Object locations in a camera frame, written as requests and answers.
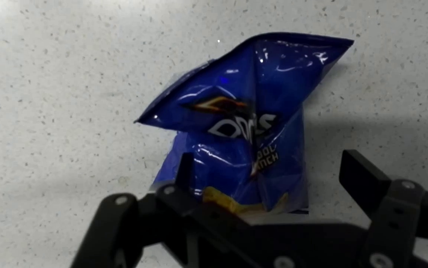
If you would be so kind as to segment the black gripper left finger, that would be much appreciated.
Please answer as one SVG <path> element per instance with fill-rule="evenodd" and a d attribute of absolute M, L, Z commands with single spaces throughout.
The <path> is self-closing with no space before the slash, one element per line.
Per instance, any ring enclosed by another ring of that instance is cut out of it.
<path fill-rule="evenodd" d="M 185 153 L 174 181 L 155 193 L 106 196 L 70 268 L 137 268 L 145 248 L 163 244 L 183 268 L 253 268 L 241 242 L 247 224 L 216 204 L 189 195 L 194 154 Z"/>

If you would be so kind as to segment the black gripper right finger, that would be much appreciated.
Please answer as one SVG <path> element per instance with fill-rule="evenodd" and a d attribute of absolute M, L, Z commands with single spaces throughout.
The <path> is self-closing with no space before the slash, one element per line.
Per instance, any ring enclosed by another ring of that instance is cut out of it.
<path fill-rule="evenodd" d="M 359 150 L 342 151 L 339 181 L 371 218 L 359 263 L 363 268 L 428 268 L 417 238 L 428 239 L 428 190 L 391 178 Z"/>

